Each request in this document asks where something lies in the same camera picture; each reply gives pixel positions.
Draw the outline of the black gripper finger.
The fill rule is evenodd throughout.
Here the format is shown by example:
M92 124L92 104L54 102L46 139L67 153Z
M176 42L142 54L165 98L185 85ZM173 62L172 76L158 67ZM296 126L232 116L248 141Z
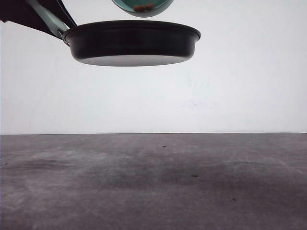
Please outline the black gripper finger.
M39 5L63 20L62 1L39 0ZM60 34L54 34L45 21L25 0L2 0L0 2L0 20L4 23L13 22L33 28L61 39Z
M73 20L73 18L71 17L70 13L68 12L68 10L66 9L64 3L62 0L56 0L57 4L59 5L59 7L61 8L63 14L65 15L65 21L68 22L68 26L69 27L76 27L77 24L76 22Z

